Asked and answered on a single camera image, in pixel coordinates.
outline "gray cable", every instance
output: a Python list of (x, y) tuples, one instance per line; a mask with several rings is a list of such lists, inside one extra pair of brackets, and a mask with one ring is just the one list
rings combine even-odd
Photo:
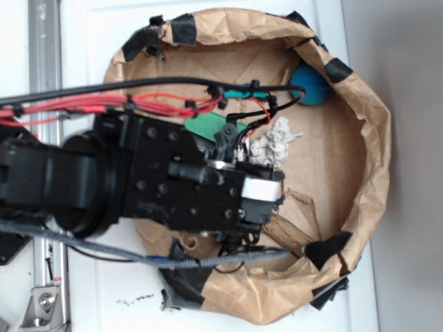
[(68, 237), (64, 234), (58, 234), (50, 230), (45, 230), (38, 225), (17, 223), (5, 219), (0, 219), (0, 231), (27, 235), (29, 237), (46, 237), (47, 239), (59, 241), (68, 246), (82, 247), (98, 252), (107, 253), (110, 255), (121, 256), (132, 261), (138, 261), (147, 265), (156, 266), (157, 268), (209, 268), (220, 264), (255, 261), (258, 259), (269, 259), (282, 257), (289, 254), (289, 250), (286, 249), (268, 248), (268, 250), (272, 250), (272, 252), (247, 252), (243, 255), (226, 255), (222, 257), (205, 259), (173, 260), (168, 259), (167, 257), (156, 258), (150, 256), (142, 256), (136, 254), (135, 252), (114, 248), (99, 243), (89, 242), (75, 237)]

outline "bolt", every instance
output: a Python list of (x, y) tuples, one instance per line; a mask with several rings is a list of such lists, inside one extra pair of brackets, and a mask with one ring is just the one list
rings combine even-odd
[(148, 129), (146, 129), (146, 135), (152, 140), (155, 139), (157, 137), (157, 129), (155, 129), (154, 127), (149, 127)]
[(146, 190), (146, 182), (145, 181), (137, 181), (136, 182), (136, 189), (139, 192)]
[(230, 194), (232, 197), (237, 196), (237, 193), (238, 193), (237, 188), (232, 187), (232, 188), (229, 189), (229, 194)]
[(43, 324), (44, 324), (43, 323), (43, 318), (36, 317), (36, 318), (33, 319), (33, 326), (38, 327), (38, 326), (41, 326)]
[(233, 217), (233, 211), (231, 209), (227, 209), (224, 211), (224, 217), (226, 219), (231, 219)]
[(157, 189), (160, 194), (164, 195), (168, 192), (168, 185), (166, 183), (160, 183)]
[(49, 293), (44, 293), (40, 296), (40, 305), (46, 310), (53, 308), (55, 305), (55, 297)]
[(197, 214), (197, 209), (196, 209), (195, 207), (191, 207), (191, 208), (189, 209), (189, 214), (190, 214), (191, 216), (196, 215), (196, 214)]
[(171, 132), (168, 134), (168, 138), (169, 138), (169, 141), (170, 141), (170, 142), (176, 142), (176, 141), (179, 140), (179, 135), (178, 135), (178, 133), (176, 133), (175, 131), (171, 131)]

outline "white cloth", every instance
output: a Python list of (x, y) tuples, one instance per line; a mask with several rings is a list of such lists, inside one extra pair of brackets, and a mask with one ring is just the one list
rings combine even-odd
[(253, 161), (263, 165), (280, 167), (289, 157), (289, 142), (302, 133), (289, 131), (289, 120), (280, 116), (272, 130), (261, 135), (251, 144), (250, 153)]

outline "wire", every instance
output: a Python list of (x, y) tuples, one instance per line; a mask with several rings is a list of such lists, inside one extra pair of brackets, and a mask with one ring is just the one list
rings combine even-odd
[(255, 261), (258, 259), (282, 257), (290, 253), (290, 251), (287, 249), (264, 247), (263, 252), (246, 252), (243, 255), (226, 255), (223, 257), (207, 259), (177, 260), (168, 259), (167, 257), (142, 256), (136, 254), (135, 252), (130, 252), (120, 248), (89, 242), (75, 237), (68, 237), (64, 234), (42, 229), (42, 227), (38, 225), (15, 223), (14, 221), (8, 221), (5, 219), (0, 219), (0, 232), (13, 234), (18, 233), (28, 235), (30, 237), (46, 237), (47, 239), (60, 241), (67, 246), (82, 247), (114, 256), (121, 256), (132, 261), (156, 266), (157, 268), (209, 268), (226, 263), (239, 263), (242, 261)]
[[(181, 100), (192, 100), (190, 98), (173, 95), (171, 93), (151, 93), (142, 96), (134, 96), (132, 98), (132, 103), (134, 108), (142, 112), (152, 113), (158, 116), (168, 116), (177, 118), (189, 118), (194, 117), (196, 113), (204, 114), (212, 111), (222, 100), (222, 95), (219, 94), (217, 97), (211, 98), (197, 98), (193, 101), (202, 101), (200, 104), (196, 104), (194, 107), (185, 107), (183, 109), (178, 107), (173, 107), (168, 104), (163, 104), (156, 102), (154, 100), (146, 100), (147, 96), (159, 96), (165, 95), (171, 98), (177, 98)], [(61, 100), (53, 100), (50, 102), (45, 102), (37, 106), (22, 108), (23, 114), (32, 114), (42, 111), (60, 111), (60, 109), (65, 110), (68, 113), (74, 114), (89, 114), (89, 113), (104, 113), (107, 111), (108, 107), (121, 107), (125, 108), (128, 105), (128, 97), (124, 95), (77, 95), (68, 98), (63, 98)], [(37, 120), (32, 122), (17, 123), (10, 120), (2, 120), (1, 118), (10, 118), (14, 115), (14, 111), (10, 107), (0, 108), (0, 125), (5, 125), (9, 127), (19, 127), (23, 125), (38, 125), (47, 122), (62, 120), (66, 118), (66, 114), (59, 116), (58, 118), (51, 118), (45, 120)]]
[(124, 82), (117, 82), (110, 84), (82, 86), (79, 88), (49, 91), (43, 93), (34, 93), (31, 95), (19, 95), (11, 98), (2, 98), (0, 99), (0, 106), (15, 105), (25, 102), (36, 102), (40, 100), (49, 100), (49, 99), (66, 97), (69, 95), (82, 95), (85, 93), (95, 93), (95, 92), (103, 92), (103, 91), (119, 90), (119, 89), (130, 89), (130, 88), (135, 88), (137, 86), (151, 86), (151, 85), (162, 85), (162, 84), (195, 84), (195, 85), (204, 85), (204, 86), (218, 86), (223, 88), (225, 91), (235, 90), (235, 91), (249, 92), (249, 93), (273, 92), (273, 91), (298, 91), (302, 95), (306, 93), (305, 89), (302, 88), (301, 86), (295, 86), (289, 84), (276, 85), (276, 86), (251, 86), (244, 84), (228, 84), (228, 83), (206, 80), (203, 78), (196, 78), (196, 77), (156, 77), (156, 78), (124, 81)]
[(108, 258), (108, 257), (101, 257), (101, 256), (96, 256), (96, 255), (92, 255), (86, 251), (80, 250), (79, 248), (76, 248), (74, 246), (67, 246), (68, 248), (74, 250), (75, 252), (78, 252), (81, 255), (90, 257), (90, 258), (94, 258), (94, 259), (98, 259), (100, 261), (113, 261), (115, 263), (134, 263), (134, 261), (130, 260), (130, 259), (117, 259), (117, 258)]

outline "red wire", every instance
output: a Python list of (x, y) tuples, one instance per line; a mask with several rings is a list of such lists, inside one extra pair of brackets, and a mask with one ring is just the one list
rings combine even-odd
[[(192, 107), (180, 109), (168, 104), (156, 102), (154, 100), (146, 100), (146, 97), (170, 97), (180, 100), (193, 100), (196, 102), (202, 102), (197, 105), (198, 114), (208, 113), (212, 111), (222, 96), (212, 100), (210, 98), (187, 98), (180, 95), (174, 95), (171, 93), (146, 93), (144, 95), (137, 95), (133, 97), (133, 102), (137, 109), (147, 113), (154, 113), (160, 116), (174, 116), (178, 118), (189, 118), (195, 116), (195, 110)], [(42, 111), (60, 111), (65, 110), (72, 113), (104, 113), (107, 107), (123, 107), (127, 103), (127, 96), (116, 94), (102, 94), (102, 95), (77, 95), (72, 97), (63, 98), (60, 100), (53, 100), (45, 102), (43, 104), (35, 105), (32, 107), (25, 107), (23, 109), (24, 114), (38, 113)], [(17, 123), (13, 121), (1, 120), (1, 118), (11, 118), (14, 116), (14, 111), (8, 107), (0, 107), (0, 125), (7, 125), (10, 127), (19, 127), (23, 125), (38, 125), (42, 123), (52, 122), (58, 120), (58, 118), (51, 118), (47, 120), (37, 120), (30, 122)]]
[(0, 125), (8, 126), (8, 127), (22, 127), (22, 126), (34, 126), (34, 125), (40, 125), (44, 123), (50, 123), (57, 121), (58, 118), (49, 118), (44, 120), (37, 120), (37, 121), (28, 121), (28, 122), (14, 122), (14, 121), (7, 121), (7, 120), (0, 120)]
[[(262, 102), (259, 101), (257, 98), (250, 97), (249, 100), (252, 100), (252, 101), (255, 102), (256, 104), (258, 104), (258, 106), (260, 106), (260, 108), (263, 110), (264, 114), (266, 114), (266, 117), (267, 117), (268, 121), (265, 122), (265, 123), (263, 123), (263, 124), (261, 124), (260, 127), (269, 124), (270, 121), (271, 121), (271, 114), (269, 114), (268, 109), (267, 109), (267, 108), (262, 104)], [(249, 132), (249, 133), (243, 138), (243, 143), (245, 143), (246, 140), (247, 140), (248, 138), (250, 138), (254, 133), (255, 133), (255, 129), (251, 130), (251, 131), (250, 131), (250, 132)]]

